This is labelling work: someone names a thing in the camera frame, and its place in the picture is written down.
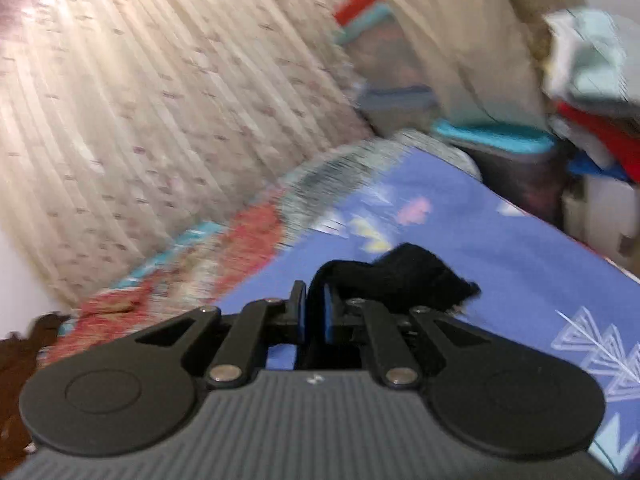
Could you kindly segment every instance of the plastic storage box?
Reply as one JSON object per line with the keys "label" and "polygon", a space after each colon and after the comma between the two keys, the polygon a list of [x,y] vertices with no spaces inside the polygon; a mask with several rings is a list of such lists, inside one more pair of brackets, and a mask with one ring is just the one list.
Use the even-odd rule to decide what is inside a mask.
{"label": "plastic storage box", "polygon": [[387,4],[370,6],[338,33],[335,43],[345,49],[369,89],[427,84],[422,63]]}
{"label": "plastic storage box", "polygon": [[356,103],[356,110],[382,137],[389,137],[403,128],[428,132],[440,110],[431,90],[425,86],[397,90],[365,90]]}
{"label": "plastic storage box", "polygon": [[567,154],[556,137],[524,126],[457,128],[444,120],[434,122],[431,131],[467,152],[493,192],[551,224],[562,225]]}

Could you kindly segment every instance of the red object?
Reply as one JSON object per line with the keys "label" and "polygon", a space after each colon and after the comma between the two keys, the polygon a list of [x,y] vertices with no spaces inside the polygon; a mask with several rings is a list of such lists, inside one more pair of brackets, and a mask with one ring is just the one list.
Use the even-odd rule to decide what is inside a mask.
{"label": "red object", "polygon": [[347,0],[334,14],[335,21],[338,22],[341,27],[344,27],[376,1],[377,0]]}
{"label": "red object", "polygon": [[567,103],[560,103],[558,112],[596,135],[625,168],[631,180],[640,182],[640,140],[627,135],[607,118],[581,112]]}

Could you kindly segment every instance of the bed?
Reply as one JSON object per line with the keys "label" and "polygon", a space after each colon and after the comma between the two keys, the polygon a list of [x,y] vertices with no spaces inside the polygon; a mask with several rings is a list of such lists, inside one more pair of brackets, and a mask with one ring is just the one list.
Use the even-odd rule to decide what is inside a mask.
{"label": "bed", "polygon": [[[332,189],[339,189],[331,194],[330,204],[307,201],[306,210],[298,211],[293,222],[291,216],[282,220],[283,204],[292,201],[292,192],[279,188],[228,227],[210,226],[216,232],[205,237],[207,248],[202,249],[200,240],[191,250],[204,251],[197,265],[208,258],[215,260],[217,269],[209,274],[215,274],[213,285],[197,300],[210,294],[206,301],[216,301],[223,312],[238,312],[256,298],[288,294],[296,279],[309,283],[327,260],[371,261],[399,243],[418,244],[480,285],[481,295],[462,309],[463,320],[567,359],[596,378],[606,395],[607,411],[590,451],[615,472],[629,470],[640,426],[638,280],[489,191],[461,159],[446,162],[423,146],[406,143],[376,149],[376,156],[384,152],[382,162],[376,165],[370,156],[370,171],[353,179],[353,189],[334,183]],[[316,188],[318,182],[337,177],[326,170],[326,161],[320,165],[322,178],[312,172]],[[383,171],[375,173],[375,168]],[[292,230],[296,236],[290,236]],[[229,251],[229,238],[236,252]],[[230,270],[223,269],[227,264]],[[154,276],[157,266],[149,267]],[[146,276],[134,279],[144,283]],[[152,279],[162,288],[161,279]],[[163,294],[170,296],[166,290]],[[182,304],[190,306],[189,295],[185,297]],[[146,312],[142,324],[175,314],[167,307],[148,307]],[[49,357],[59,357],[65,339],[77,337],[72,333],[62,338]],[[273,348],[268,366],[291,367],[294,356],[295,348]]]}

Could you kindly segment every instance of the floral curtain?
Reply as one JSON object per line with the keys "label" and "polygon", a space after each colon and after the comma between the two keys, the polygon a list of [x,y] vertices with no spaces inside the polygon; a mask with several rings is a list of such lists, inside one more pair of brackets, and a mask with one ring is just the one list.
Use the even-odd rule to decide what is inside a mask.
{"label": "floral curtain", "polygon": [[1,0],[1,220],[68,302],[365,137],[341,0]]}

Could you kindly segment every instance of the beige curtain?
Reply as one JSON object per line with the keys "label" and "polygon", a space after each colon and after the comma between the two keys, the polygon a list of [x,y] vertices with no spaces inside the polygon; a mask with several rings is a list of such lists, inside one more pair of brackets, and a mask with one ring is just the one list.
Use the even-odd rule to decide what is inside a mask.
{"label": "beige curtain", "polygon": [[60,296],[367,135],[340,1],[2,0],[3,226]]}

